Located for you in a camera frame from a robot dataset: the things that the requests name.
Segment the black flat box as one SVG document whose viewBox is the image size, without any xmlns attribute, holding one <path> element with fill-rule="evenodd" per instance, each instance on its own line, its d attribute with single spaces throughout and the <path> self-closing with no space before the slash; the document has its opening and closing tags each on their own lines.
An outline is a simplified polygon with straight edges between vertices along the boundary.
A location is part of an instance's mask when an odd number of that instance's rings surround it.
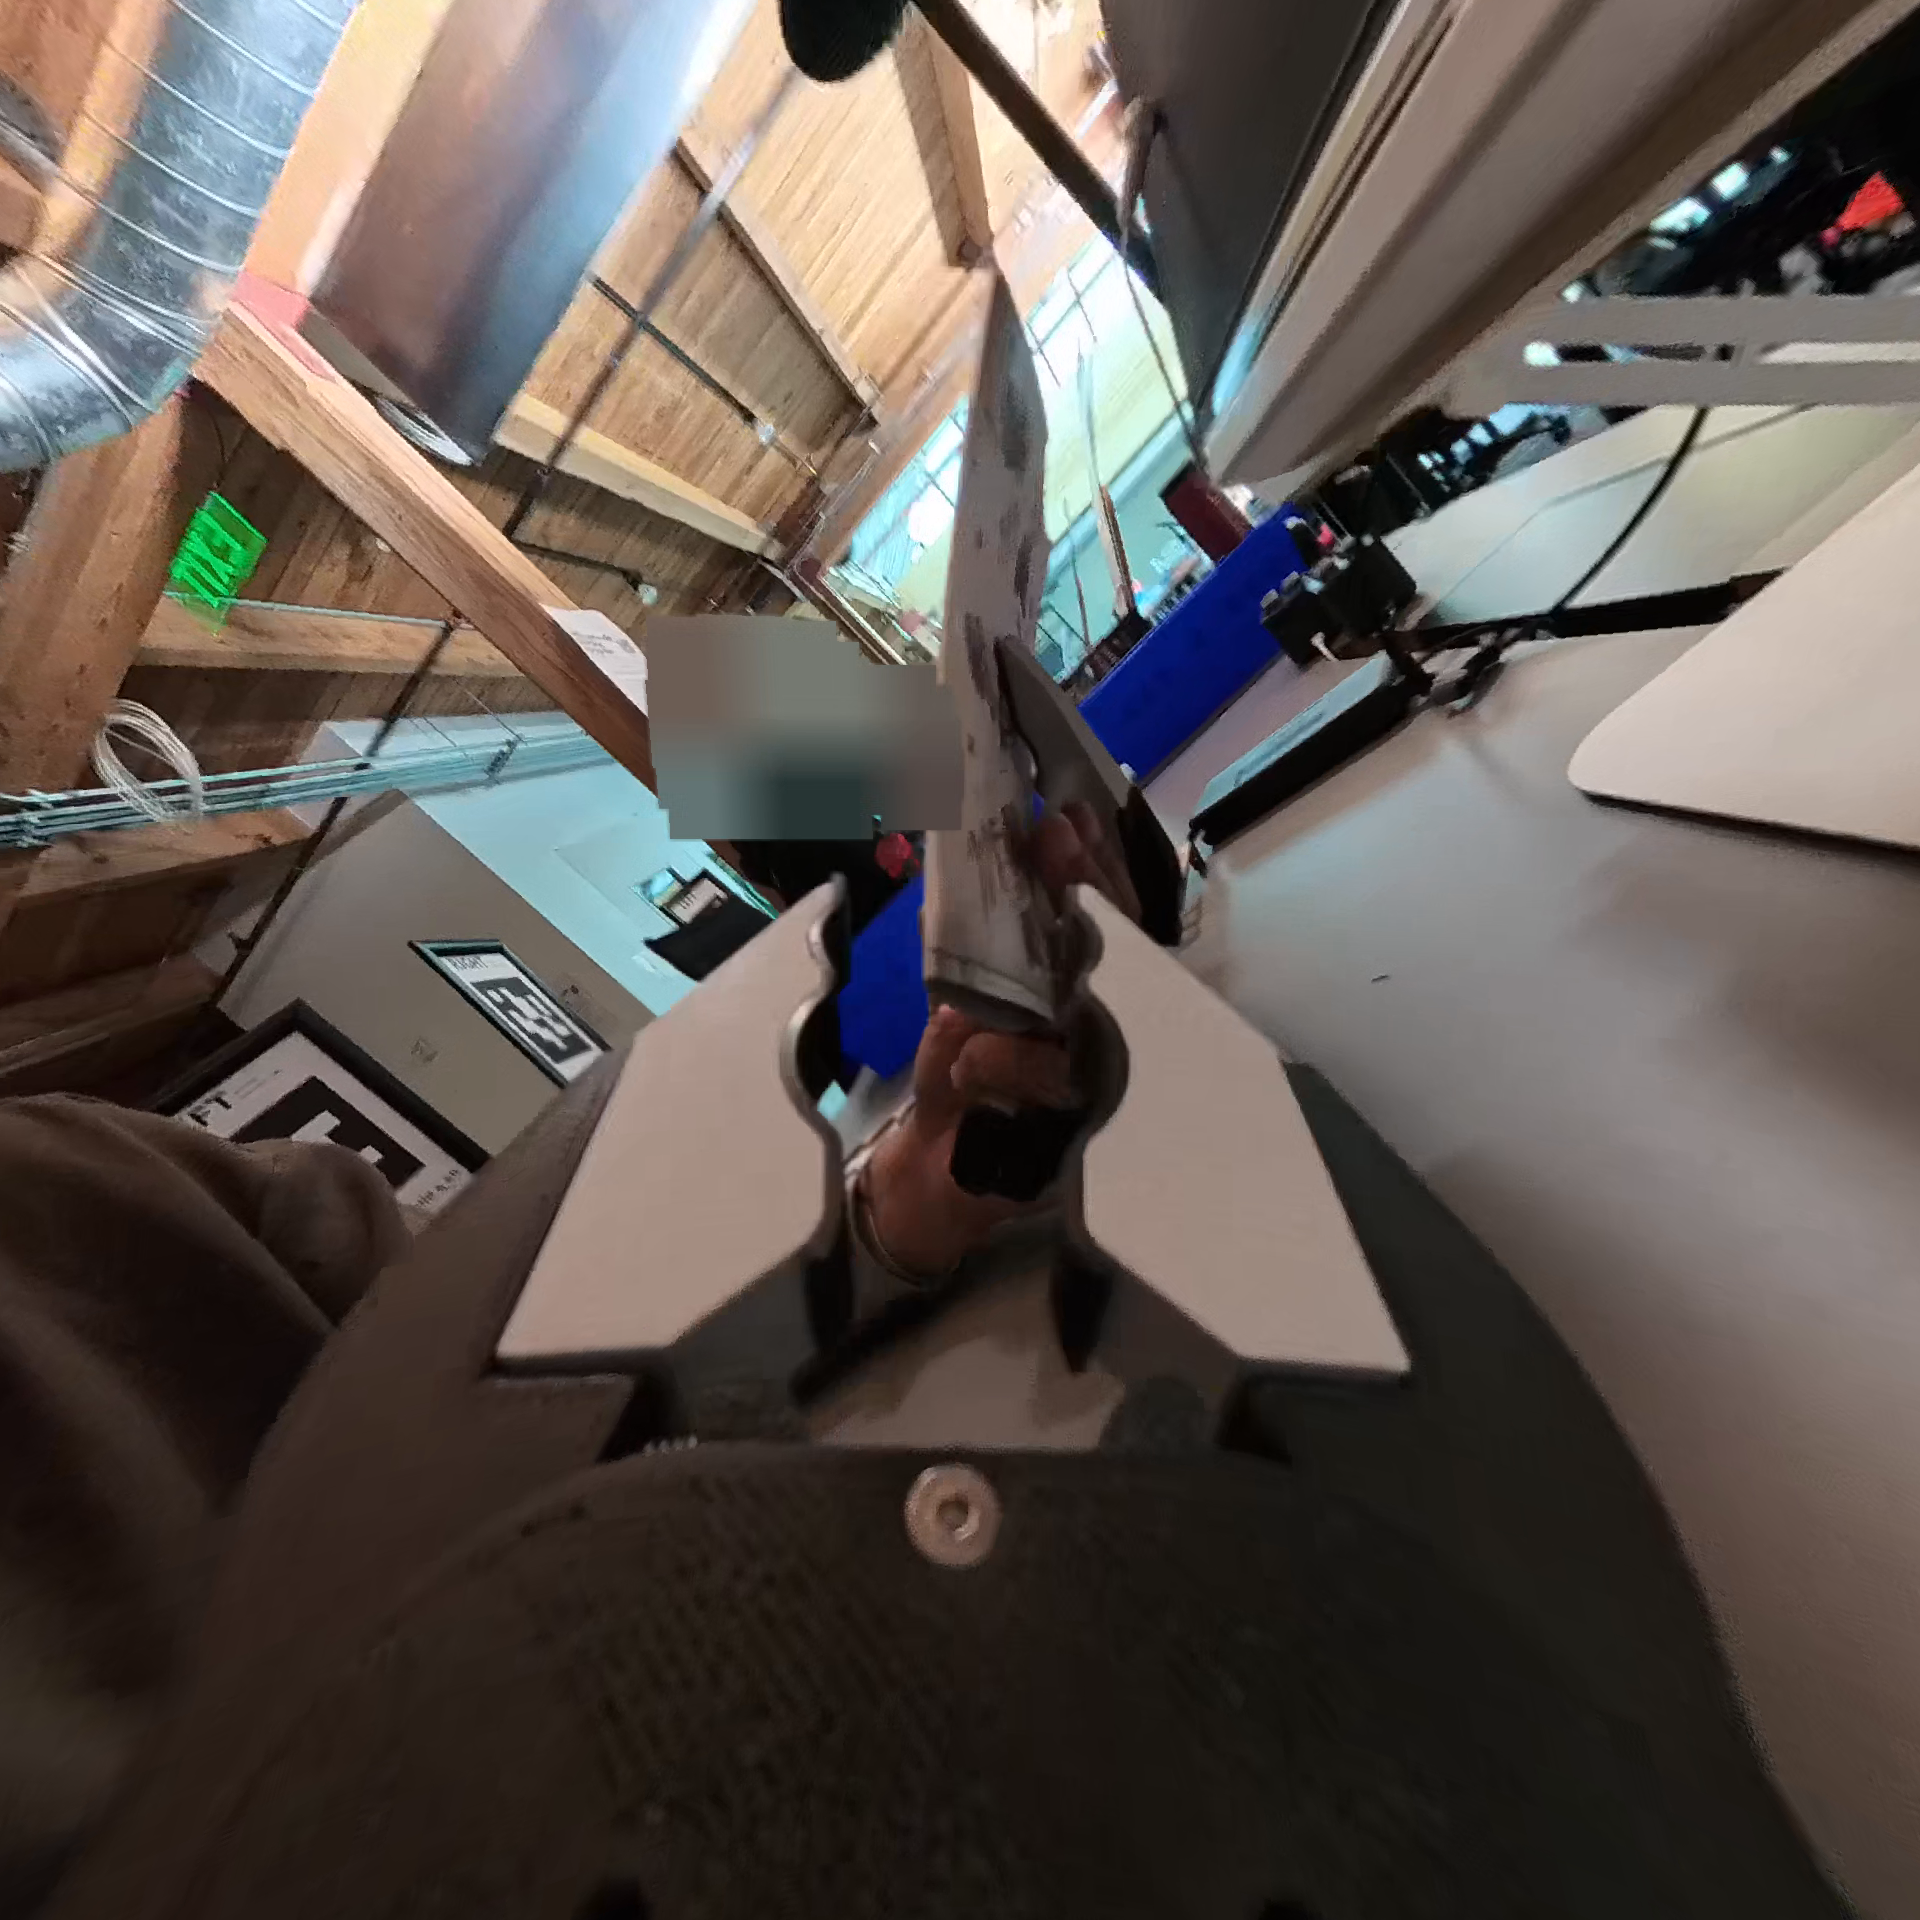
<svg viewBox="0 0 1920 1920">
<path fill-rule="evenodd" d="M 1304 714 L 1295 714 L 1275 738 L 1264 738 L 1204 788 L 1190 845 L 1223 847 L 1289 797 L 1396 738 L 1415 721 L 1421 698 L 1425 678 L 1410 678 L 1392 655 L 1361 659 L 1348 678 L 1338 678 L 1327 698 L 1317 698 Z"/>
</svg>

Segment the illustrated instruction booklet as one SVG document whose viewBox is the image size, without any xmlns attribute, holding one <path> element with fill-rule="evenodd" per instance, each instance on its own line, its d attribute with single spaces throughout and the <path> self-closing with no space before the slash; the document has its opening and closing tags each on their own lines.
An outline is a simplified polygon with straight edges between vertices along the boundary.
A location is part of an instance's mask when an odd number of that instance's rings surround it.
<svg viewBox="0 0 1920 1920">
<path fill-rule="evenodd" d="M 1034 871 L 1038 757 L 1008 666 L 1038 659 L 1050 582 L 1050 411 L 1022 301 L 987 273 L 987 330 L 948 551 L 940 690 L 956 722 L 956 807 L 921 831 L 921 985 L 1005 1037 L 1057 1037 L 1068 1005 L 1060 904 Z"/>
</svg>

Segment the rectangular metal duct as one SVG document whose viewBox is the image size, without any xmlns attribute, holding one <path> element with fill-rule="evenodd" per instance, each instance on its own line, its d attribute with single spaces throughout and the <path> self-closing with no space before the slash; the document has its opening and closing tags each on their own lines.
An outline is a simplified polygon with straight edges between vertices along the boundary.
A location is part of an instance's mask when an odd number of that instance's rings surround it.
<svg viewBox="0 0 1920 1920">
<path fill-rule="evenodd" d="M 742 0 L 367 0 L 238 301 L 471 467 L 732 64 Z"/>
</svg>

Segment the grey desk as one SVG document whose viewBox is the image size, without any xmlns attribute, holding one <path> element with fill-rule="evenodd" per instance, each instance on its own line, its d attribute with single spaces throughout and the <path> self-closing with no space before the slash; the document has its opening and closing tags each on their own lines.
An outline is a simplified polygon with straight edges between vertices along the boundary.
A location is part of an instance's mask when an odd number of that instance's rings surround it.
<svg viewBox="0 0 1920 1920">
<path fill-rule="evenodd" d="M 1916 472 L 1834 459 L 1739 586 Z M 1916 847 L 1600 805 L 1576 741 L 1727 582 L 1583 609 L 1214 856 L 1190 952 L 1479 1235 L 1642 1452 L 1802 1832 L 1916 1915 Z"/>
</svg>

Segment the white paper notice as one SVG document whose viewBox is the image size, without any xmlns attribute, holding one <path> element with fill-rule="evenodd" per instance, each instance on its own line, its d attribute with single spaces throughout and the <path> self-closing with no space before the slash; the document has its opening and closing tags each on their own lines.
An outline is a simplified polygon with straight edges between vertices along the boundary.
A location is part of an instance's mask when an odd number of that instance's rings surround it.
<svg viewBox="0 0 1920 1920">
<path fill-rule="evenodd" d="M 547 614 L 639 714 L 651 714 L 651 659 L 605 609 L 547 609 Z"/>
</svg>

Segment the silver ventilation duct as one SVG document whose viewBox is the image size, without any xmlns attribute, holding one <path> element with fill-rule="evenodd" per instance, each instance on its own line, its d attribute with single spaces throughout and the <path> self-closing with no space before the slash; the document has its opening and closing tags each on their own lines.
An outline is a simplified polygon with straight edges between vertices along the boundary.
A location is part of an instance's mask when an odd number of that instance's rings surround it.
<svg viewBox="0 0 1920 1920">
<path fill-rule="evenodd" d="M 216 335 L 351 0 L 112 8 L 0 280 L 0 467 L 144 426 Z"/>
</svg>

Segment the black pleated disc lamp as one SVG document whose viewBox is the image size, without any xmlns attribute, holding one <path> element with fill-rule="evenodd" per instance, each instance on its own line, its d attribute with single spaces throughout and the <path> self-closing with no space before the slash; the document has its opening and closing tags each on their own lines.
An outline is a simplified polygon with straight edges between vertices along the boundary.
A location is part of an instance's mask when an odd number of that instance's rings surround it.
<svg viewBox="0 0 1920 1920">
<path fill-rule="evenodd" d="M 1094 169 L 1078 138 L 1016 75 L 996 38 L 956 0 L 781 0 L 781 38 L 804 80 L 843 84 L 907 29 L 907 11 L 956 56 L 956 68 L 996 104 L 1074 206 L 1119 248 L 1119 256 L 1159 290 L 1159 265 L 1134 227 L 1134 206 Z"/>
</svg>

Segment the person's left hand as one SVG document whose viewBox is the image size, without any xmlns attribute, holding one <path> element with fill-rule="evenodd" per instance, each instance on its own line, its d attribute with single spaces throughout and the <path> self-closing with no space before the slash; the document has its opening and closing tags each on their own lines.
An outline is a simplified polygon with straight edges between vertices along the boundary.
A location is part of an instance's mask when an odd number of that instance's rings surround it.
<svg viewBox="0 0 1920 1920">
<path fill-rule="evenodd" d="M 1108 893 L 1140 923 L 1140 887 L 1111 819 L 1094 805 L 1042 816 L 1027 836 L 1027 866 L 1068 903 Z M 913 1097 L 882 1123 L 856 1176 L 859 1228 L 878 1257 L 913 1285 L 948 1285 L 996 1228 L 1022 1220 L 1008 1196 L 976 1196 L 951 1178 L 951 1142 L 971 1114 L 1074 1114 L 1082 1106 L 1068 1037 L 1008 1037 L 956 1007 L 932 1007 L 913 1059 Z"/>
</svg>

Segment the small framed poster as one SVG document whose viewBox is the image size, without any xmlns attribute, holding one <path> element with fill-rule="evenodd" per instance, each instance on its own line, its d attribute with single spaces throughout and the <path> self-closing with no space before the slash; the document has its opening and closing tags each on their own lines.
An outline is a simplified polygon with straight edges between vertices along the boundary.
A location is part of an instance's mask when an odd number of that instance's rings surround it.
<svg viewBox="0 0 1920 1920">
<path fill-rule="evenodd" d="M 583 1084 L 609 1041 L 567 1007 L 503 938 L 413 938 L 413 952 L 489 1027 L 503 1031 L 555 1088 Z"/>
</svg>

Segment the white metal stand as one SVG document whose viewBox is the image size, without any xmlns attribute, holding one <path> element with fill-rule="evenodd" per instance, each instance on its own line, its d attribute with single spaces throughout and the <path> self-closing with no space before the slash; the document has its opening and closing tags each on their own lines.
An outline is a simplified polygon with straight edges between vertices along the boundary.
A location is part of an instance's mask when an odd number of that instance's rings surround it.
<svg viewBox="0 0 1920 1920">
<path fill-rule="evenodd" d="M 1916 299 L 1565 299 L 1722 162 L 1893 56 L 1916 8 L 1392 8 L 1208 397 L 1235 487 L 1415 404 L 1916 404 Z M 1916 472 L 1609 714 L 1565 782 L 1916 847 Z"/>
</svg>

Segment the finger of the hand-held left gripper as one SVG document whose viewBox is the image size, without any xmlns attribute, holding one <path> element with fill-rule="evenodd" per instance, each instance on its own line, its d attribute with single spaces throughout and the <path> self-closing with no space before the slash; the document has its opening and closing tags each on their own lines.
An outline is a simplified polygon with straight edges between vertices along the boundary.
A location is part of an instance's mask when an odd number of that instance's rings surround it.
<svg viewBox="0 0 1920 1920">
<path fill-rule="evenodd" d="M 1094 741 L 1078 701 L 1038 666 L 1034 648 L 996 643 L 996 674 L 1008 698 L 1016 738 L 1034 757 L 1038 797 L 1050 807 L 1082 805 L 1099 819 L 1099 845 L 1125 866 L 1125 893 L 1140 904 L 1140 931 L 1159 945 L 1184 938 L 1184 860 L 1164 831 L 1144 790 Z"/>
</svg>

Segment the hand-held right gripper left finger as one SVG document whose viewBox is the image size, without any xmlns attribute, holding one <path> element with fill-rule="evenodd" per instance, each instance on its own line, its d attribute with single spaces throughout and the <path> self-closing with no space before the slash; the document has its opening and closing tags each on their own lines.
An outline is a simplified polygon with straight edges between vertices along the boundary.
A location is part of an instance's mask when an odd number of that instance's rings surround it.
<svg viewBox="0 0 1920 1920">
<path fill-rule="evenodd" d="M 843 1235 L 843 878 L 651 1019 L 503 1321 L 505 1374 L 804 1374 Z"/>
</svg>

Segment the black monitor on stand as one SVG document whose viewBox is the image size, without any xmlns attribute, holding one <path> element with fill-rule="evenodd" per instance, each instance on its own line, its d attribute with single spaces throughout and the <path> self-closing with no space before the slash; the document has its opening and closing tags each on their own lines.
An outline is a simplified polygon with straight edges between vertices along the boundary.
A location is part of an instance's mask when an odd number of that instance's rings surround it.
<svg viewBox="0 0 1920 1920">
<path fill-rule="evenodd" d="M 1125 104 L 1159 114 L 1140 199 L 1194 404 L 1392 11 L 1392 0 L 1099 8 Z"/>
</svg>

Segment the green exit sign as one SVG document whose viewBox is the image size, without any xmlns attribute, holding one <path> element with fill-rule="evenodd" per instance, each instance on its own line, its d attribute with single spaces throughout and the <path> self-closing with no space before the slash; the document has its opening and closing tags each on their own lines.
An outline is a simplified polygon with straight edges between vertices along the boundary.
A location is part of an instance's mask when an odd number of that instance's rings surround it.
<svg viewBox="0 0 1920 1920">
<path fill-rule="evenodd" d="M 167 569 L 167 591 L 201 621 L 227 621 L 260 551 L 268 537 L 224 490 L 208 490 Z"/>
</svg>

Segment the black power strip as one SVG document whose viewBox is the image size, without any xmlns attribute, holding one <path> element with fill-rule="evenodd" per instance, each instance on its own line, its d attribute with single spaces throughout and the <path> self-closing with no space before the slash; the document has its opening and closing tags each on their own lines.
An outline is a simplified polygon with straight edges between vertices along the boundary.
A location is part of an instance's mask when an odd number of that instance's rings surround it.
<svg viewBox="0 0 1920 1920">
<path fill-rule="evenodd" d="M 1377 648 L 1377 637 L 1400 625 L 1410 609 L 1421 609 L 1421 582 L 1396 547 L 1355 537 L 1333 541 L 1312 569 L 1270 586 L 1262 625 L 1289 659 L 1317 666 Z"/>
</svg>

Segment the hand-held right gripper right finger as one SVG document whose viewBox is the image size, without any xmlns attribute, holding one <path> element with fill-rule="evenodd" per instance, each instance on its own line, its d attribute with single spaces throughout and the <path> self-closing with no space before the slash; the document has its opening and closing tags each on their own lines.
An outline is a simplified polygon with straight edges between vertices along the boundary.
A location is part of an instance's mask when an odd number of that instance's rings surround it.
<svg viewBox="0 0 1920 1920">
<path fill-rule="evenodd" d="M 1108 893 L 1078 887 L 1094 1126 L 1068 1163 L 1074 1343 L 1108 1377 L 1235 1397 L 1396 1384 L 1372 1285 L 1284 1050 Z"/>
</svg>

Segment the person's tan sweatshirt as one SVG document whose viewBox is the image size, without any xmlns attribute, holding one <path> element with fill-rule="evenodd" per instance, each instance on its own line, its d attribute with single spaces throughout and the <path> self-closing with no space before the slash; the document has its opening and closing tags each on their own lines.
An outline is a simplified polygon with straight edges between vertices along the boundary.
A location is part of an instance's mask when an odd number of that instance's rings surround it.
<svg viewBox="0 0 1920 1920">
<path fill-rule="evenodd" d="M 285 1397 L 413 1242 L 322 1142 L 82 1097 L 0 1116 L 7 1879 L 110 1800 L 196 1639 L 216 1521 Z"/>
</svg>

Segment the large framed poster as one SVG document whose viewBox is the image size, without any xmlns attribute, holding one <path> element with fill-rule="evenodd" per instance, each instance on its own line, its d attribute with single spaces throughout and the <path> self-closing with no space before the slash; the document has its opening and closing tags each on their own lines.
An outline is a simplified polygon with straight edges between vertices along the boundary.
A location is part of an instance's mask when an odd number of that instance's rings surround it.
<svg viewBox="0 0 1920 1920">
<path fill-rule="evenodd" d="M 446 1215 L 489 1163 L 482 1148 L 306 1005 L 285 1005 L 224 1041 L 208 1065 L 179 1076 L 154 1114 L 216 1142 L 341 1148 L 382 1176 L 413 1228 Z"/>
</svg>

